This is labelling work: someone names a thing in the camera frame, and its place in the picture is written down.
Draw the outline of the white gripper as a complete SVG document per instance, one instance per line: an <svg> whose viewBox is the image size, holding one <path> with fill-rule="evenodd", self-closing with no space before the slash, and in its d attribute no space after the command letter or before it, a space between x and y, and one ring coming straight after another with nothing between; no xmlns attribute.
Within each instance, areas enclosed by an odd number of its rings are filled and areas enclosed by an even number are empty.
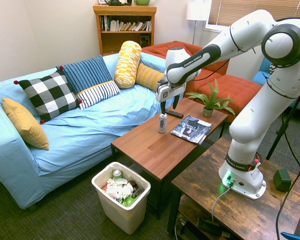
<svg viewBox="0 0 300 240"><path fill-rule="evenodd" d="M180 86L172 86L169 81L164 79L159 80L157 82L157 89L156 89L156 100L160 102L161 113L163 115L166 114L166 100L173 98L173 105L172 108L175 110L180 97L178 95L182 94L186 90L186 83Z"/></svg>

